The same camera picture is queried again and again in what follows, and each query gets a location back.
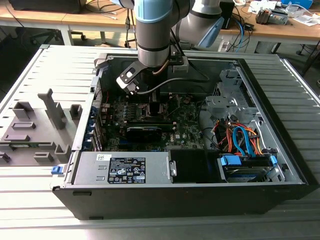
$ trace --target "floor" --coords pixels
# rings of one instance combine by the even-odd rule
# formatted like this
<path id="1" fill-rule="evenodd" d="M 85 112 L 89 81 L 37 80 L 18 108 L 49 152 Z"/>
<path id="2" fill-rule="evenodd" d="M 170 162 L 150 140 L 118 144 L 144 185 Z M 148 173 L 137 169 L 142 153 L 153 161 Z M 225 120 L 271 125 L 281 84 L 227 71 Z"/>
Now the floor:
<path id="1" fill-rule="evenodd" d="M 19 77 L 20 73 L 24 70 L 25 66 L 28 64 L 30 59 L 33 57 L 34 53 L 39 48 L 40 44 L 46 39 L 45 37 L 38 39 L 38 45 L 32 45 L 30 43 L 30 36 L 38 33 L 45 32 L 44 29 L 37 28 L 26 28 L 17 29 L 18 38 L 11 39 L 6 37 L 6 39 L 0 42 L 0 66 L 1 66 L 1 78 L 0 78 L 0 100 L 6 95 L 10 90 L 11 86 Z M 80 35 L 74 35 L 74 44 L 76 46 L 100 46 L 108 47 L 108 45 L 102 44 L 100 39 L 100 33 L 95 31 L 86 31 L 84 34 L 87 40 L 82 41 Z M 109 43 L 113 45 L 119 45 L 124 47 L 124 42 L 126 39 L 125 33 L 113 33 L 106 32 L 106 39 Z M 129 39 L 134 37 L 133 34 L 129 35 Z M 54 45 L 63 45 L 63 41 L 55 41 L 54 39 L 50 42 Z M 133 48 L 136 47 L 135 43 L 130 44 Z M 213 47 L 213 51 L 218 50 L 219 41 L 217 40 Z M 303 66 L 308 58 L 308 53 L 306 51 L 302 52 L 302 55 L 297 55 L 296 51 L 300 50 L 301 46 L 299 44 L 282 44 L 278 49 L 277 53 L 282 58 L 286 58 L 293 65 L 293 67 L 299 71 L 303 69 Z M 320 79 L 320 67 L 319 62 L 316 62 L 304 76 L 304 79 L 309 83 L 313 90 L 320 94 L 320 88 L 317 86 L 317 80 Z"/>

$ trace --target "metal slotted surface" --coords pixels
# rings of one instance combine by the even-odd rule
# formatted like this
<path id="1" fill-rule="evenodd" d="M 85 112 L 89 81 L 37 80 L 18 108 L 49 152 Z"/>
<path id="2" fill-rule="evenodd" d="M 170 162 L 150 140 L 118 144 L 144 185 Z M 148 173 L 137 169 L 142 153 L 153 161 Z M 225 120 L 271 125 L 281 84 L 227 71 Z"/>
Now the metal slotted surface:
<path id="1" fill-rule="evenodd" d="M 116 48 L 50 46 L 38 54 L 16 83 L 12 100 L 1 103 L 1 129 L 14 116 L 14 101 L 31 100 L 39 89 L 52 88 L 63 108 L 84 103 L 98 53 L 133 53 Z M 291 66 L 276 55 L 186 53 L 189 56 L 243 58 L 259 81 L 314 175 L 320 180 L 320 108 Z M 320 239 L 320 191 L 290 200 L 264 215 L 179 219 L 80 221 L 51 193 L 50 167 L 0 168 L 0 229 L 10 239 Z"/>

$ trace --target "wooden desk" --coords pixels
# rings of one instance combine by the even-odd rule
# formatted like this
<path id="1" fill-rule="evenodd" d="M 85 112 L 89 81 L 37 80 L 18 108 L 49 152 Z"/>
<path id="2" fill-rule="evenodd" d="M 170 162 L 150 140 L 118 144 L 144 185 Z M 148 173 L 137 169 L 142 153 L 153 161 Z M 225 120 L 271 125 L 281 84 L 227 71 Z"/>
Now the wooden desk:
<path id="1" fill-rule="evenodd" d="M 242 8 L 237 7 L 241 17 L 243 17 L 246 23 L 254 25 L 254 31 L 252 36 L 255 37 L 267 37 L 267 38 L 282 38 L 282 39 L 301 39 L 301 40 L 314 40 L 318 41 L 320 39 L 320 24 L 313 26 L 306 26 L 300 22 L 297 22 L 290 18 L 286 25 L 278 24 L 267 24 L 262 25 L 256 23 L 256 14 L 248 13 L 248 6 Z M 319 11 L 320 7 L 312 8 L 312 11 Z M 236 31 L 236 34 L 239 33 L 239 30 L 234 26 L 233 31 Z"/>
<path id="2" fill-rule="evenodd" d="M 3 21 L 15 21 L 14 17 L 8 12 L 6 6 L 10 10 L 10 12 L 15 16 L 15 18 L 18 19 L 20 22 L 57 24 L 61 23 L 62 19 L 66 16 L 66 13 L 59 12 L 16 11 L 13 9 L 8 0 L 1 0 L 0 20 Z"/>
<path id="3" fill-rule="evenodd" d="M 320 24 L 306 26 L 290 18 L 286 25 L 262 25 L 256 23 L 256 14 L 249 13 L 248 6 L 238 6 L 237 9 L 239 10 L 240 16 L 245 19 L 246 23 L 254 25 L 254 30 L 250 37 L 250 47 L 246 51 L 247 53 L 253 53 L 259 41 L 315 45 L 320 39 Z M 320 7 L 312 7 L 310 10 L 320 12 Z M 221 30 L 219 35 L 222 35 L 222 39 L 225 42 L 230 41 L 233 43 L 235 36 L 238 34 L 239 29 L 234 24 L 230 29 Z"/>
<path id="4" fill-rule="evenodd" d="M 0 26 L 15 26 L 21 25 L 15 21 L 13 16 L 6 9 L 7 7 L 14 16 L 23 24 L 24 27 L 43 28 L 43 29 L 59 29 L 65 45 L 72 45 L 71 30 L 99 31 L 101 37 L 104 32 L 125 32 L 125 20 L 127 11 L 119 10 L 117 20 L 106 17 L 100 13 L 90 12 L 86 9 L 82 14 L 66 14 L 57 12 L 41 12 L 41 11 L 15 11 L 8 0 L 0 0 Z M 109 0 L 100 0 L 100 5 L 111 3 Z M 92 11 L 98 11 L 97 4 L 94 3 L 88 6 Z M 108 6 L 105 10 L 114 10 L 118 6 Z M 247 14 L 248 7 L 237 7 L 240 15 L 246 19 L 247 23 L 254 24 L 254 31 L 250 38 L 250 45 L 255 45 L 258 41 L 275 42 L 275 43 L 295 43 L 295 44 L 316 44 L 320 39 L 320 25 L 306 26 L 292 19 L 287 25 L 261 25 L 256 23 L 255 14 Z M 231 40 L 238 35 L 239 30 L 234 25 L 231 29 L 221 30 L 220 36 L 224 40 Z"/>

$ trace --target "office chair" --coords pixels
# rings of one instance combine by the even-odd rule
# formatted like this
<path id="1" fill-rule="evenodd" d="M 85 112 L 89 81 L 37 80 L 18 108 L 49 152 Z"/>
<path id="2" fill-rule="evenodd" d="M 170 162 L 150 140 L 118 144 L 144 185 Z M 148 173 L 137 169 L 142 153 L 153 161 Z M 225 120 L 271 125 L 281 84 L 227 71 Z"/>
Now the office chair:
<path id="1" fill-rule="evenodd" d="M 71 34 L 81 35 L 82 41 L 85 41 L 87 39 L 86 35 L 84 35 L 84 33 L 80 31 L 72 31 Z M 30 43 L 32 45 L 37 45 L 38 44 L 37 38 L 41 38 L 41 37 L 47 37 L 46 40 L 44 40 L 43 44 L 48 44 L 53 38 L 56 41 L 63 40 L 61 31 L 56 29 L 48 29 L 47 32 L 43 32 L 43 33 L 39 33 L 31 36 L 29 38 Z"/>

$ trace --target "electronic device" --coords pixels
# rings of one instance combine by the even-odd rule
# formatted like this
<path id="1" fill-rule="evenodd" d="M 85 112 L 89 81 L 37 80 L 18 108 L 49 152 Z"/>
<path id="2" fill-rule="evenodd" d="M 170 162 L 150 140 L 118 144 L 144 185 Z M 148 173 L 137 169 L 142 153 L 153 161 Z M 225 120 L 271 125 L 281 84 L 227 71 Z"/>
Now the electronic device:
<path id="1" fill-rule="evenodd" d="M 229 29 L 234 7 L 235 3 L 233 0 L 220 0 L 220 8 L 222 10 L 221 16 L 224 18 L 222 29 Z"/>
<path id="2" fill-rule="evenodd" d="M 190 54 L 210 80 L 164 85 L 153 114 L 148 95 L 115 81 L 136 57 L 95 60 L 69 163 L 54 170 L 64 177 L 52 192 L 76 218 L 262 214 L 318 187 L 243 60 Z M 200 75 L 174 68 L 171 78 Z"/>
<path id="3" fill-rule="evenodd" d="M 314 1 L 313 0 L 281 0 L 281 2 L 284 5 L 288 5 L 291 2 L 291 4 L 293 5 L 297 4 L 304 7 L 305 9 L 309 9 Z"/>
<path id="4" fill-rule="evenodd" d="M 288 14 L 279 9 L 261 9 L 255 16 L 255 21 L 257 24 L 286 25 L 288 19 Z"/>
<path id="5" fill-rule="evenodd" d="M 86 0 L 9 0 L 14 10 L 53 11 L 78 14 Z"/>
<path id="6" fill-rule="evenodd" d="M 181 50 L 213 43 L 219 1 L 112 1 L 135 9 L 137 51 L 94 59 L 83 108 L 17 102 L 3 161 L 65 163 L 50 187 L 80 220 L 262 214 L 319 187 L 241 56 Z"/>

